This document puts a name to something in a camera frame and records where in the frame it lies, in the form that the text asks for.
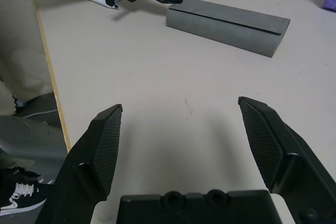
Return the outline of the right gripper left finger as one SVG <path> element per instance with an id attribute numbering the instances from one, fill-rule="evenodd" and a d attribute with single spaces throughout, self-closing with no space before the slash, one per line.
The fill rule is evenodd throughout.
<path id="1" fill-rule="evenodd" d="M 107 200 L 116 168 L 122 105 L 90 122 L 68 153 L 36 223 L 90 223 L 95 206 Z"/>

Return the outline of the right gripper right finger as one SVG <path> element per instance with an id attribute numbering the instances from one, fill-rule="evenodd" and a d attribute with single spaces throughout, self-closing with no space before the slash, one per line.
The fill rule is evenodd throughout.
<path id="1" fill-rule="evenodd" d="M 239 97 L 251 152 L 295 223 L 335 223 L 335 181 L 305 140 L 267 104 Z"/>

